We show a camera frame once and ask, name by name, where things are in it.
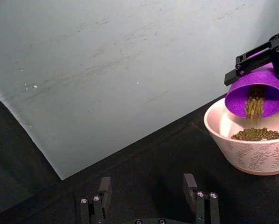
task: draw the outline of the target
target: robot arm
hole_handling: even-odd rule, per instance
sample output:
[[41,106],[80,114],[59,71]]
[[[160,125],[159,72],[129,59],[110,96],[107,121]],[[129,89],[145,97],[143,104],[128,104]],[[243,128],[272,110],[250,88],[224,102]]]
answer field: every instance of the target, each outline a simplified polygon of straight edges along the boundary
[[279,79],[279,34],[261,46],[236,57],[236,68],[225,75],[224,84],[233,84],[240,77],[268,63],[273,64],[275,76]]

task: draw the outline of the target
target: black surface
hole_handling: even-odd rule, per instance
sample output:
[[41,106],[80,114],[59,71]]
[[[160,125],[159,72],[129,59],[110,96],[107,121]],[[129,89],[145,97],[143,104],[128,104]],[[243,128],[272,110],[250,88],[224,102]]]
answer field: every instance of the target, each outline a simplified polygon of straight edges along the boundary
[[58,182],[51,165],[0,102],[0,212]]
[[221,223],[279,224],[279,175],[249,175],[226,161],[203,124],[212,103],[0,214],[0,223],[80,223],[80,199],[93,197],[103,176],[112,178],[109,223],[193,221],[182,182],[192,173],[200,190],[219,195]]

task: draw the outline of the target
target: white bowl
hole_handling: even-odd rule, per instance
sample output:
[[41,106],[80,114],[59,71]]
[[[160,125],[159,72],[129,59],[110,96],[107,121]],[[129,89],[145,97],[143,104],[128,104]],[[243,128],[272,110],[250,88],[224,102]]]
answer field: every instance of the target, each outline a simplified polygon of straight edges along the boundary
[[[279,139],[242,141],[231,136],[246,128],[246,119],[225,107],[224,99],[214,103],[205,113],[204,123],[225,158],[237,169],[254,175],[279,174]],[[279,113],[261,119],[257,128],[279,132]]]

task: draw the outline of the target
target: purple cup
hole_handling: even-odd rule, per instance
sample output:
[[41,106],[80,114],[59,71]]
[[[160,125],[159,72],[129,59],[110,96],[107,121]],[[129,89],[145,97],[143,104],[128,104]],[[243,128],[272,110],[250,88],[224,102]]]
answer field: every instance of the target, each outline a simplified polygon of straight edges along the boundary
[[279,80],[275,77],[272,63],[264,65],[235,82],[225,98],[227,109],[240,117],[246,118],[244,112],[248,90],[252,85],[266,85],[263,117],[279,112]]

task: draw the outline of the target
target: black tablecloth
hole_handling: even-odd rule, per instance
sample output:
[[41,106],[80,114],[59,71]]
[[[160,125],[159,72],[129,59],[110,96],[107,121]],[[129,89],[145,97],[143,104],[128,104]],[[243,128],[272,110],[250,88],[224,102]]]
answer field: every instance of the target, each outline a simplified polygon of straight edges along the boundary
[[219,194],[221,223],[279,224],[279,175],[249,175],[226,161],[203,124],[212,103],[7,210],[0,223],[80,223],[80,199],[92,197],[103,176],[112,179],[110,223],[191,222],[182,178],[192,173],[200,190]]

